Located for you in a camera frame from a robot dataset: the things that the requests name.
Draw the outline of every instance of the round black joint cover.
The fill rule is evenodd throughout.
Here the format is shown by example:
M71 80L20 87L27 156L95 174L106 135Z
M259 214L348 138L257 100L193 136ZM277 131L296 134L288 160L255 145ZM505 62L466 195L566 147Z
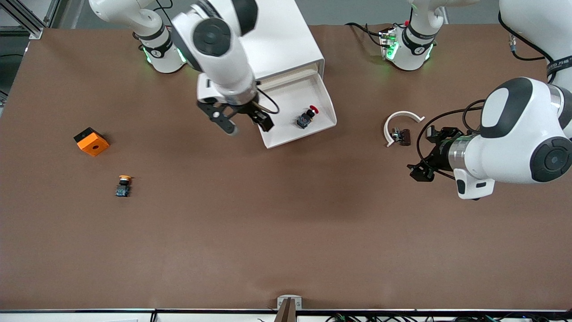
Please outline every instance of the round black joint cover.
M572 142L564 138L549 138L534 150L530 158L533 180L548 182L562 176L572 165Z
M193 43L204 55L222 56L231 47L231 29L221 19L205 19L194 29Z

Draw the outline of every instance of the orange and black box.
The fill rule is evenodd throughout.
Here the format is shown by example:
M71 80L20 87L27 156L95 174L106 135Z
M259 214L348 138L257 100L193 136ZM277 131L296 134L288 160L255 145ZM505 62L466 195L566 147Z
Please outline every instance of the orange and black box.
M109 147L109 143L104 139L104 137L90 127L74 136L73 139L76 141L77 146L80 147L81 151L91 156L96 156Z

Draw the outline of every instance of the green light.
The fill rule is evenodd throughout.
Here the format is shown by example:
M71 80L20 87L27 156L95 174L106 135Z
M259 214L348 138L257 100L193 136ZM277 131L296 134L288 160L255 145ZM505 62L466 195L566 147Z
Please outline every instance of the green light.
M152 63L151 63L151 58L149 58L149 53L147 53L147 50L145 50L145 48L143 48L143 52L145 53L145 56L147 56L147 62L150 63L150 64L152 64Z
M395 52L397 52L397 48L399 48L399 43L396 41L387 49L387 59L393 60Z
M181 60L183 62L186 62L186 58L185 58L185 56L182 55L181 50L179 48L177 48L177 51L179 52L179 56L181 56Z
M425 60L429 59L429 55L431 54L431 49L433 49L433 44L431 44L431 47L429 47L429 49L427 49L427 55L425 56Z

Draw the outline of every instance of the gray floor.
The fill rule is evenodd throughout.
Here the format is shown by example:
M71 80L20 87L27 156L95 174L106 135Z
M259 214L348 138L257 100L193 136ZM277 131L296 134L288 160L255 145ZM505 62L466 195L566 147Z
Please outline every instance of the gray floor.
M159 0L163 6L169 0ZM185 11L194 0L173 0L173 7L166 12L174 17ZM403 22L409 18L410 6L405 0L296 0L302 15L309 25L343 25L347 22L375 24ZM148 8L158 6L153 3ZM449 23L497 23L498 0L481 0L469 7L447 8ZM161 10L157 11L167 21ZM55 24L65 29L124 28L100 20L91 10L88 0L69 0L61 17ZM0 37L0 55L23 53L26 37ZM20 57L0 58L0 89L9 92L18 70Z

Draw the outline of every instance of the brown table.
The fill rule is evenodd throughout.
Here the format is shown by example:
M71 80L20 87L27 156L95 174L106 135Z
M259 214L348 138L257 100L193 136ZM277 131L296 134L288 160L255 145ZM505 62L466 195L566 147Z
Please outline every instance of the brown table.
M0 119L0 308L263 308L284 293L307 308L570 308L571 175L462 201L449 179L411 179L414 146L381 131L397 110L433 117L542 79L543 62L514 59L496 25L445 26L415 72L348 26L311 29L338 125L271 150L247 117L223 134L195 106L197 73L153 71L128 30L32 41ZM88 126L112 144L96 158L73 140ZM121 174L130 198L114 196Z

